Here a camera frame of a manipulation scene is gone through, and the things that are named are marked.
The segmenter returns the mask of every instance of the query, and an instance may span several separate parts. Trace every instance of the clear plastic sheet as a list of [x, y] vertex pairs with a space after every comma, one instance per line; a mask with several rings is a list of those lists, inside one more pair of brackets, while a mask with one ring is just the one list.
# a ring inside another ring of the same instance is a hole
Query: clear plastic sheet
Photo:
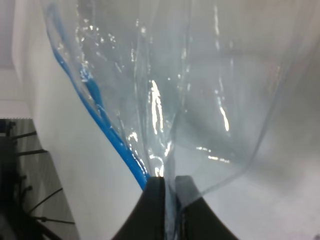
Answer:
[[182, 207], [248, 169], [316, 45], [304, 37], [317, 0], [42, 2], [57, 60], [140, 186], [164, 176], [174, 193], [192, 177]]

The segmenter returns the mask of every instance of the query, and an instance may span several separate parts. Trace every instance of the transparent plastic bag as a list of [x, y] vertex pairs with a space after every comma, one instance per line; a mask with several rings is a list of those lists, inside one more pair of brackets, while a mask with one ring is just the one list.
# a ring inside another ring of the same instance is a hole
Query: transparent plastic bag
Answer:
[[42, 2], [89, 113], [142, 188], [149, 176], [186, 188], [182, 207], [248, 169], [294, 63], [316, 45], [304, 37], [317, 0]]

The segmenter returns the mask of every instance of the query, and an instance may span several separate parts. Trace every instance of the blue strip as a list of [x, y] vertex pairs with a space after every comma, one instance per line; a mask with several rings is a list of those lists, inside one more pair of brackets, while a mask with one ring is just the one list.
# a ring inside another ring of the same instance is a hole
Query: blue strip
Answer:
[[[55, 24], [58, 33], [60, 34], [60, 38], [63, 42], [66, 43], [66, 47], [68, 48], [69, 44], [68, 41], [65, 38], [64, 29], [62, 26], [62, 23], [60, 21], [60, 18], [57, 14], [57, 8], [51, 4], [47, 8], [47, 16], [52, 17], [52, 21]], [[60, 55], [60, 53], [55, 48], [52, 38], [50, 36], [49, 31], [47, 31], [47, 35], [52, 47], [53, 54], [57, 60], [57, 62], [60, 64], [60, 66], [63, 68], [65, 73], [70, 78], [72, 85], [74, 89], [76, 90], [78, 96], [80, 97], [82, 103], [86, 107], [87, 111], [91, 115], [91, 117], [95, 120], [95, 122], [98, 124], [102, 132], [105, 134], [105, 136], [108, 138], [108, 140], [111, 142], [115, 150], [119, 153], [119, 155], [122, 157], [132, 174], [134, 175], [135, 179], [137, 180], [138, 184], [142, 188], [142, 190], [145, 188], [145, 185], [147, 183], [148, 178], [150, 175], [139, 165], [137, 157], [131, 152], [131, 150], [124, 144], [122, 139], [119, 137], [117, 132], [112, 128], [111, 123], [109, 121], [109, 118], [107, 117], [105, 113], [104, 104], [102, 101], [101, 93], [99, 90], [99, 87], [97, 83], [94, 81], [94, 79], [89, 76], [85, 69], [82, 67], [80, 68], [80, 74], [85, 77], [87, 82], [85, 83], [85, 86], [87, 87], [88, 91], [90, 92], [90, 95], [92, 96], [99, 113], [101, 117], [93, 110], [91, 105], [88, 103], [87, 99], [83, 96], [83, 94], [79, 91], [76, 81], [74, 80], [71, 70], [68, 66], [68, 64], [65, 62], [63, 57]]]

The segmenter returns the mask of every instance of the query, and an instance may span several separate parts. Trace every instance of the gray floor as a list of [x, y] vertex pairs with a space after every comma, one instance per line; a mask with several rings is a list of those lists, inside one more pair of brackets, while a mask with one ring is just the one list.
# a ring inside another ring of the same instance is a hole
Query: gray floor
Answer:
[[[35, 130], [34, 124], [30, 119], [19, 119], [14, 122], [16, 122], [16, 126], [12, 131], [12, 135], [30, 133]], [[41, 145], [37, 136], [29, 136], [18, 140], [17, 150], [19, 152], [38, 149], [41, 149]], [[19, 170], [21, 175], [27, 176], [26, 185], [33, 187], [33, 190], [28, 192], [23, 206], [26, 211], [62, 187], [53, 161], [48, 153], [20, 157]], [[32, 215], [74, 221], [63, 191], [40, 205]], [[75, 225], [57, 222], [44, 222], [43, 224], [63, 240], [80, 239]]]

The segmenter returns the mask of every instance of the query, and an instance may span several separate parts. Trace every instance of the wrinkled plastic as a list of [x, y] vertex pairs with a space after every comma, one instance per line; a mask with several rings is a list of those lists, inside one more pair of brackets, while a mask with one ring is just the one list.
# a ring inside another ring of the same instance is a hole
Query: wrinkled plastic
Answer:
[[140, 186], [164, 176], [175, 192], [192, 177], [182, 206], [248, 169], [315, 46], [317, 0], [42, 2], [54, 55]]

